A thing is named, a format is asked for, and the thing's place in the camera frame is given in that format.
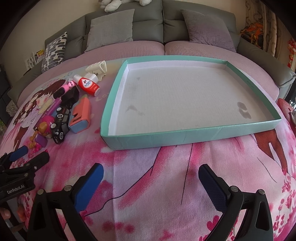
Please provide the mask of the person left hand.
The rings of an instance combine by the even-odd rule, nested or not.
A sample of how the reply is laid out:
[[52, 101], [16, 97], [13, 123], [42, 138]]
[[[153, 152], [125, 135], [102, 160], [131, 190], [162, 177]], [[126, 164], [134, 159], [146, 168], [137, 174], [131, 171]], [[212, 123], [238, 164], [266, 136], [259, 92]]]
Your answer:
[[7, 220], [11, 217], [10, 211], [5, 208], [0, 208], [0, 213], [4, 220]]

